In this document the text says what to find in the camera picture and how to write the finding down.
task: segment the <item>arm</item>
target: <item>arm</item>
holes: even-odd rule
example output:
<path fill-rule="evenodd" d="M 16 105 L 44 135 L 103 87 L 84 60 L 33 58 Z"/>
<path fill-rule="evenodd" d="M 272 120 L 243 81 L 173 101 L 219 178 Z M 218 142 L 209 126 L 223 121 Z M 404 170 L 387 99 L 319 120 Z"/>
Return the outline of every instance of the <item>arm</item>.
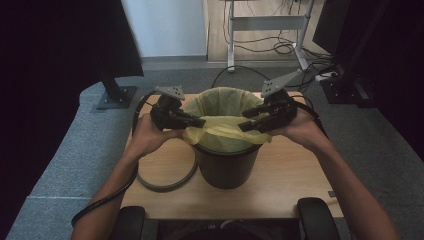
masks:
<path fill-rule="evenodd" d="M 109 178 L 91 199 L 96 202 L 120 189 L 130 178 L 143 156 L 154 152 L 164 142 L 181 135 L 181 131 L 159 131 L 150 115 L 143 115 L 133 138 Z M 83 216 L 75 225 L 72 239 L 108 239 L 115 225 L 124 194 Z"/>
<path fill-rule="evenodd" d="M 269 134 L 286 136 L 312 151 L 358 239 L 400 239 L 392 219 L 305 111 L 299 109 L 289 126 Z"/>

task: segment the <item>chair armrest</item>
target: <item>chair armrest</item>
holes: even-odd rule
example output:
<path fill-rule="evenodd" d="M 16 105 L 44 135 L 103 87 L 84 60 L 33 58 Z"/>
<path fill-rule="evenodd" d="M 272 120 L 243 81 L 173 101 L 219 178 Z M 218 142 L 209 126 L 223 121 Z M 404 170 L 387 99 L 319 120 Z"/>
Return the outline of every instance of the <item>chair armrest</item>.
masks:
<path fill-rule="evenodd" d="M 119 211 L 118 220 L 113 228 L 111 240 L 140 240 L 145 211 L 143 207 L 124 207 Z"/>
<path fill-rule="evenodd" d="M 340 240 L 336 223 L 327 204 L 320 198 L 302 198 L 297 202 L 300 220 L 308 240 Z"/>

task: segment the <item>floor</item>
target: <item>floor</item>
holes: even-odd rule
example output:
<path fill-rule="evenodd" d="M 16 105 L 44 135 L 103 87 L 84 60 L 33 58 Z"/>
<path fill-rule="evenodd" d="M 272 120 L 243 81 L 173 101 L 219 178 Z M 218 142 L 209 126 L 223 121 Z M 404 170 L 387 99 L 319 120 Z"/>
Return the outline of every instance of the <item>floor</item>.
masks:
<path fill-rule="evenodd" d="M 304 15 L 310 1 L 302 0 L 247 0 L 236 1 L 234 4 L 234 15 L 236 17 L 250 16 L 282 16 L 282 15 Z M 324 0 L 316 0 L 311 13 L 308 29 L 305 35 L 304 47 L 307 49 L 326 54 L 327 52 L 316 45 L 313 41 L 313 34 L 318 23 Z M 228 13 L 230 2 L 207 0 L 209 17 L 209 41 L 208 41 L 208 61 L 227 61 L 227 41 L 228 41 Z M 281 61 L 295 60 L 294 53 L 279 54 L 274 50 L 278 43 L 277 37 L 280 31 L 243 31 L 235 32 L 235 60 L 250 61 Z M 271 38 L 261 41 L 254 41 L 263 38 Z M 296 31 L 282 31 L 280 40 L 285 38 L 296 41 Z M 280 52 L 287 52 L 285 47 L 278 49 Z"/>

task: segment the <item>trash can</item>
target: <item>trash can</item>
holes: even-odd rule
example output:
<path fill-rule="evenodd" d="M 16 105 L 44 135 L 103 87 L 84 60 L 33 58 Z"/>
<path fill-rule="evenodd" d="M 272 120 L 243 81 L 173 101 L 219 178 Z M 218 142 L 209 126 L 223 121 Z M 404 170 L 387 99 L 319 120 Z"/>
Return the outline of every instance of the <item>trash can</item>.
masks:
<path fill-rule="evenodd" d="M 244 90 L 214 88 L 185 104 L 185 112 L 206 120 L 202 129 L 187 128 L 184 138 L 192 144 L 201 174 L 210 185 L 232 189 L 248 180 L 259 148 L 271 138 L 258 131 L 243 133 L 238 123 L 248 121 L 242 116 L 244 110 L 262 103 Z"/>

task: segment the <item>yellow-green plastic bag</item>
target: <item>yellow-green plastic bag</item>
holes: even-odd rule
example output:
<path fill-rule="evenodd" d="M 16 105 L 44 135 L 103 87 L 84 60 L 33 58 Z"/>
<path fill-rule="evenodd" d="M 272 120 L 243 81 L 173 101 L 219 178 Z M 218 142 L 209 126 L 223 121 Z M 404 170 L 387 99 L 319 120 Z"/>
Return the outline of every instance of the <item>yellow-green plastic bag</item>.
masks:
<path fill-rule="evenodd" d="M 227 87 L 206 90 L 183 106 L 184 112 L 206 120 L 203 128 L 186 128 L 184 140 L 216 152 L 238 152 L 253 144 L 270 142 L 268 134 L 242 132 L 238 127 L 239 123 L 249 121 L 242 112 L 260 104 L 262 100 L 248 91 Z"/>

